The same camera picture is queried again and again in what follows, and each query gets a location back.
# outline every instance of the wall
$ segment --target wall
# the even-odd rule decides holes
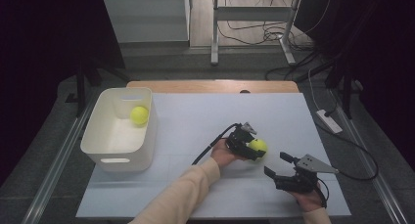
[[[118,43],[189,40],[189,0],[104,0]]]

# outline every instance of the yellow tennis ball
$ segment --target yellow tennis ball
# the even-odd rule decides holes
[[[261,140],[261,139],[253,139],[249,144],[248,147],[256,150],[256,151],[263,151],[263,152],[267,152],[268,151],[268,147],[266,146],[266,143]]]
[[[136,124],[145,124],[149,118],[149,111],[144,107],[135,107],[130,113],[130,119]]]

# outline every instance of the gray floor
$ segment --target gray floor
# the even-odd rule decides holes
[[[287,71],[286,61],[279,47],[235,49],[221,48],[219,65],[212,67],[209,63],[209,48],[152,48],[143,52],[144,48],[123,48],[122,53],[127,68],[120,70],[136,80],[164,79],[247,79],[263,80],[267,70],[279,67],[280,70],[269,75],[270,79],[283,79]],[[300,60],[306,52],[295,52]],[[307,67],[299,68],[294,76],[307,73],[311,67],[321,63],[316,59]],[[100,87],[88,87],[102,91],[109,87],[123,87],[125,82],[100,70],[103,83]],[[333,107],[333,98],[324,86],[327,71],[311,78],[315,103],[320,109]],[[64,143],[74,122],[76,104],[66,103],[67,96],[75,92],[75,79],[63,81],[58,88],[58,99],[43,127],[33,140],[27,153],[19,165],[0,189],[0,223],[20,223],[35,194],[47,173],[60,146]],[[299,83],[311,112],[316,112],[310,82]],[[393,146],[385,133],[360,104],[358,94],[352,96],[351,121],[362,137],[364,144],[377,159],[381,173],[387,180],[391,191],[400,203],[401,210],[408,218],[408,223],[415,220],[415,175],[404,161],[401,154]],[[341,112],[335,112],[333,118],[342,127]],[[340,141],[319,129],[322,142],[333,165],[343,168],[355,175],[366,176],[357,150],[350,143]],[[348,138],[345,131],[342,137]],[[104,220],[79,220],[75,218],[77,207],[82,199],[90,178],[93,162],[79,148],[81,137],[75,142],[62,176],[54,189],[46,206],[40,223],[109,223]],[[372,182],[356,182],[338,176],[339,181],[352,213],[351,217],[333,218],[334,223],[392,223],[384,203]],[[300,219],[285,220],[284,223],[301,223]]]

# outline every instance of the sleeve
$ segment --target sleeve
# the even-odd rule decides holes
[[[211,157],[201,165],[190,166],[130,223],[186,223],[195,207],[205,199],[210,184],[219,178],[219,166]]]
[[[326,208],[321,207],[302,214],[305,224],[331,224]]]

